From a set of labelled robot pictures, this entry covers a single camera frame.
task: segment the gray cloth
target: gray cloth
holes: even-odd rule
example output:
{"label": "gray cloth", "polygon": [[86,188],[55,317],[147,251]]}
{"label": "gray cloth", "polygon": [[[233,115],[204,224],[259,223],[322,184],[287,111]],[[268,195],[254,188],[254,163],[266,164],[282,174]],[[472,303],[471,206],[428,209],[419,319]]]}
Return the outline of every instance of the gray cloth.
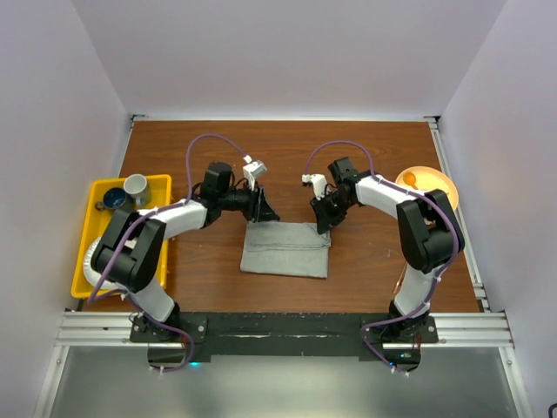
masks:
{"label": "gray cloth", "polygon": [[315,224],[249,223],[240,270],[326,278],[330,246],[329,233],[319,235]]}

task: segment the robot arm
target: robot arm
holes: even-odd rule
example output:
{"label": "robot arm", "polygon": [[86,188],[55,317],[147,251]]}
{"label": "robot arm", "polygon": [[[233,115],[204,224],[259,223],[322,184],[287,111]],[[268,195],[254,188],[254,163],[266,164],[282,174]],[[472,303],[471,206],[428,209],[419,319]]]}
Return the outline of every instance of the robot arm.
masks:
{"label": "robot arm", "polygon": [[[325,176],[305,175],[302,183],[312,186],[315,197],[310,202],[315,212],[318,233],[325,233],[340,224],[347,210],[354,206],[374,206],[399,223],[402,252],[408,263],[402,288],[391,302],[389,312],[394,317],[406,316],[415,310],[428,295],[433,269],[446,262],[453,250],[453,237],[440,216],[425,202],[390,187],[388,180],[370,172],[358,172],[348,158],[334,161],[328,166],[336,190],[327,192]],[[459,240],[459,251],[464,248],[464,238],[454,217],[446,194],[440,190],[425,193],[450,219]],[[424,320],[429,303],[415,313],[412,320]]]}
{"label": "robot arm", "polygon": [[[158,257],[165,239],[212,224],[222,211],[240,211],[249,221],[279,220],[265,200],[265,190],[257,178],[265,172],[259,161],[244,167],[246,182],[231,185],[232,168],[226,163],[211,163],[199,192],[191,200],[180,200],[172,209],[147,219],[130,236],[117,256],[107,280],[126,291],[133,303],[151,317],[167,325],[178,325],[179,305],[154,279]],[[116,210],[91,258],[91,266],[102,272],[112,258],[128,227],[151,210],[126,212]]]}

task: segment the wooden surface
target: wooden surface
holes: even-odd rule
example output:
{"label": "wooden surface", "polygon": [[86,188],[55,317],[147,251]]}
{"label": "wooden surface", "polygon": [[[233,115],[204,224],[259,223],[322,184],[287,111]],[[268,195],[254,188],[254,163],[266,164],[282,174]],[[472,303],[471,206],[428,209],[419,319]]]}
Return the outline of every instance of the wooden surface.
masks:
{"label": "wooden surface", "polygon": [[[286,222],[314,222],[312,191],[301,174],[312,150],[330,140],[360,142],[373,155],[375,170],[394,180],[405,168],[439,161],[427,123],[385,122],[137,122],[121,175],[168,173],[175,199],[187,192],[185,150],[197,135],[217,132],[231,138],[268,172],[260,179],[273,209]],[[311,173],[328,174],[334,159],[349,156],[361,171],[367,163],[360,150],[335,145],[322,150]],[[228,144],[204,139],[195,145],[194,182],[215,160],[234,166],[242,177],[243,160]],[[245,221],[239,212],[223,216],[204,230],[184,233],[169,245],[166,291],[193,311],[385,312],[404,259],[396,220],[371,207],[353,207],[332,230],[329,277],[326,280],[241,273],[239,263]],[[463,254],[444,275],[433,297],[434,312],[477,312],[478,306]],[[129,310],[117,298],[95,310]]]}

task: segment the black mounting bar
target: black mounting bar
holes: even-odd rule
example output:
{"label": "black mounting bar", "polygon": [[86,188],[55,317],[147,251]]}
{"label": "black mounting bar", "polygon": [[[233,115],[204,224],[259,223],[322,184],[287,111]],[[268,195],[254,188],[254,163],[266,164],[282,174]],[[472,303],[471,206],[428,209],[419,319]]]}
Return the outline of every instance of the black mounting bar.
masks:
{"label": "black mounting bar", "polygon": [[[213,355],[277,355],[358,357],[375,361],[377,357],[364,344],[360,329],[368,323],[385,320],[388,313],[181,313],[181,327],[195,342],[193,360],[211,361]],[[366,333],[368,340],[393,364],[412,370],[419,365],[418,349],[384,349],[383,344],[413,344],[439,340],[433,317],[426,319],[412,335],[386,335],[378,328]],[[155,328],[144,318],[136,318],[130,342],[178,342],[178,337]],[[152,362],[180,362],[182,349],[150,348]]]}

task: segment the cable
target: cable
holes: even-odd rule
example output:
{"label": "cable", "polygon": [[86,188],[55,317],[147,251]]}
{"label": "cable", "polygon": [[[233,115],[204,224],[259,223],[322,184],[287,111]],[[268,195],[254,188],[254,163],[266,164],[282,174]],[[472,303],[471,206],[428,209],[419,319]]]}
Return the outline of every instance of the cable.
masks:
{"label": "cable", "polygon": [[310,158],[307,160],[307,162],[305,163],[305,170],[304,170],[304,174],[309,174],[309,169],[310,169],[310,164],[313,160],[313,157],[315,156],[315,154],[317,154],[317,152],[319,152],[320,150],[322,150],[323,148],[329,146],[329,145],[336,145],[336,144],[346,144],[346,145],[352,145],[355,146],[356,148],[359,148],[366,156],[367,156],[367,162],[369,163],[369,172],[370,172],[370,177],[372,179],[374,179],[375,181],[386,185],[387,187],[392,188],[393,190],[396,190],[398,192],[403,192],[406,193],[416,199],[420,199],[424,202],[426,202],[440,217],[441,219],[443,219],[443,222],[445,222],[445,225],[447,226],[447,228],[449,229],[449,232],[451,233],[451,237],[453,238],[453,251],[451,252],[451,257],[449,258],[449,260],[440,268],[437,269],[437,271],[433,274],[433,279],[432,279],[432,285],[429,289],[429,292],[427,293],[426,297],[424,298],[424,300],[415,308],[413,309],[410,313],[407,313],[406,315],[402,315],[398,318],[392,318],[390,320],[382,320],[379,322],[372,322],[370,324],[366,324],[364,325],[361,329],[360,329],[360,334],[362,335],[362,340],[364,341],[364,343],[368,346],[368,348],[370,350],[373,351],[373,353],[381,360],[383,361],[387,366],[392,368],[393,372],[400,372],[400,373],[406,373],[404,370],[396,367],[394,364],[392,364],[389,360],[386,359],[386,357],[379,352],[379,350],[377,348],[375,348],[367,339],[366,336],[366,332],[371,329],[371,328],[375,328],[375,327],[383,327],[385,325],[392,325],[395,324],[397,322],[401,322],[403,320],[407,320],[409,318],[412,318],[415,314],[417,314],[421,309],[423,309],[424,307],[427,306],[427,304],[429,303],[429,301],[431,300],[431,298],[433,297],[433,294],[435,293],[435,288],[437,287],[437,284],[440,281],[440,276],[441,274],[443,274],[445,272],[445,270],[454,262],[454,260],[456,259],[456,256],[459,252],[459,238],[456,234],[456,230],[454,228],[454,225],[452,224],[452,222],[449,220],[449,218],[445,215],[445,213],[441,210],[440,207],[438,207],[437,205],[435,205],[435,203],[429,199],[426,196],[423,196],[419,193],[416,193],[412,190],[406,189],[405,187],[396,185],[394,183],[391,183],[389,181],[382,181],[382,179],[378,178],[377,175],[375,174],[375,171],[373,170],[373,160],[372,160],[372,155],[370,154],[370,152],[363,146],[358,144],[357,142],[353,142],[353,141],[348,141],[348,140],[338,140],[338,141],[330,141],[330,142],[326,142],[320,146],[318,146],[315,150],[313,150],[312,154],[310,155]]}
{"label": "cable", "polygon": [[[133,231],[135,231],[135,229],[141,225],[142,223],[144,223],[148,218],[154,216],[157,213],[161,213],[161,212],[166,212],[166,211],[170,211],[171,209],[175,209],[181,206],[185,206],[190,200],[191,200],[191,196],[193,194],[193,187],[191,187],[191,169],[190,169],[190,160],[191,160],[191,150],[193,148],[193,146],[200,140],[203,138],[218,138],[218,139],[222,139],[223,141],[227,142],[228,144],[230,144],[231,146],[233,146],[234,148],[236,148],[236,150],[242,154],[242,157],[245,157],[247,154],[244,152],[244,150],[242,150],[242,148],[240,148],[238,145],[236,145],[234,142],[232,142],[230,139],[223,137],[222,135],[218,135],[217,133],[204,133],[202,135],[199,135],[197,137],[195,137],[191,142],[190,145],[188,146],[188,149],[185,153],[185,172],[186,172],[186,176],[188,179],[188,194],[185,197],[185,199],[180,200],[179,202],[173,203],[171,205],[168,206],[163,206],[163,207],[159,207],[158,209],[155,208],[152,211],[149,211],[148,213],[146,213],[143,216],[140,216],[139,218],[137,218],[134,222],[131,223],[131,225],[128,227],[128,229],[126,229],[124,235],[122,236],[122,239],[118,242],[117,247],[114,249],[114,253],[111,256],[111,259],[109,260],[109,262],[107,263],[106,267],[104,268],[103,272],[101,273],[101,277],[98,279],[97,284],[93,287],[93,291],[91,292],[91,295],[89,296],[89,298],[87,299],[87,303],[95,303],[99,300],[102,300],[104,298],[107,298],[109,296],[112,296],[114,294],[123,294],[124,296],[126,295],[130,295],[128,292],[121,290],[121,289],[114,289],[114,290],[110,290],[107,293],[104,293],[100,296],[97,296],[98,291],[100,290],[101,286],[103,285],[104,281],[106,280],[106,278],[108,277],[109,272],[111,271],[111,269],[114,267],[114,264],[116,263],[116,259],[118,257],[118,255],[122,252],[122,250],[124,249],[125,243],[128,240],[128,238],[131,236],[131,234],[133,233]],[[191,357],[193,356],[193,352],[194,352],[194,347],[195,344],[193,342],[193,338],[184,330],[182,329],[178,329],[175,327],[170,327],[166,324],[164,324],[163,322],[160,322],[158,320],[156,320],[155,318],[153,318],[152,316],[150,316],[147,312],[145,312],[141,307],[139,307],[134,301],[133,301],[133,297],[130,295],[130,301],[131,304],[141,313],[145,316],[145,318],[147,318],[148,321],[150,321],[152,324],[156,325],[157,327],[161,327],[163,329],[166,329],[168,331],[172,331],[173,333],[176,334],[180,334],[182,337],[184,337],[186,340],[188,340],[190,342],[190,352],[188,353],[187,356],[185,356],[185,359],[182,361],[182,363],[180,363],[178,366],[175,367],[155,367],[157,369],[159,369],[161,372],[170,372],[170,371],[174,371],[174,370],[178,370],[180,368],[182,368],[183,366],[185,366],[188,362],[190,362]]]}
{"label": "cable", "polygon": [[238,180],[238,181],[236,182],[236,184],[234,185],[234,187],[238,187],[239,184],[240,184],[241,182],[244,182],[245,184],[247,184],[247,179],[246,179],[245,177],[241,178],[240,180]]}

